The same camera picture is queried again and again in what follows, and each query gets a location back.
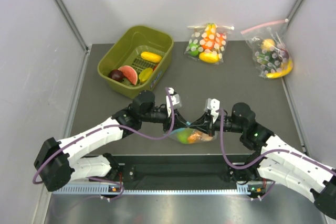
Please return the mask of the green fake apple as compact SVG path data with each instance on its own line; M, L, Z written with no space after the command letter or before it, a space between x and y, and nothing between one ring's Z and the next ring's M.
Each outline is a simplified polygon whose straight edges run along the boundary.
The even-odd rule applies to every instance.
M178 131L177 133L176 133L176 138L177 138L177 140L180 142L180 143L182 143L182 144L188 144L188 142L187 142L187 138L188 138L188 136L190 135L190 134L192 134L193 133L193 130L192 129L189 129L189 128L187 128L187 129L182 129L181 131Z

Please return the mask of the blue zip clear bag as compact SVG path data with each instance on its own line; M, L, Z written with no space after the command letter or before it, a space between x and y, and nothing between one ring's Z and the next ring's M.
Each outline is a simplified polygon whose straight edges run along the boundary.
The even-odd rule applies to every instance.
M215 132L212 135L207 134L207 123L190 123L190 122L178 122L175 121L173 130L168 133L170 127L168 127L165 134L169 138L180 142L181 144L196 144L203 142L210 142L217 139L218 133Z

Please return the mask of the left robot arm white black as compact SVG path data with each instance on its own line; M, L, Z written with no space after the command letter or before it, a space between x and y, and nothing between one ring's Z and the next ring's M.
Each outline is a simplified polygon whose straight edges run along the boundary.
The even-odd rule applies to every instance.
M97 126L75 136L45 140L34 161L36 174L33 183L44 184L49 192L57 191L70 181L105 177L114 180L119 174L118 163L111 155L86 157L92 151L131 134L140 135L143 122L158 123L164 127L164 139L178 129L177 110L182 105L180 96L172 88L166 89L166 103L155 106L155 95L145 90L132 103Z

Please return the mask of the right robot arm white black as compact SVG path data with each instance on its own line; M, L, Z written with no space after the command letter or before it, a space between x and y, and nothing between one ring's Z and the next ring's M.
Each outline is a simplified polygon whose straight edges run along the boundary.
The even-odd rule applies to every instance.
M219 107L206 109L190 127L210 135L219 132L221 148L225 132L241 134L239 140L253 151L245 165L234 165L223 153L224 161L234 170L242 170L252 180L259 177L305 196L324 215L335 218L335 168L324 165L283 141L273 131L255 120L255 113L245 103L236 103L230 116Z

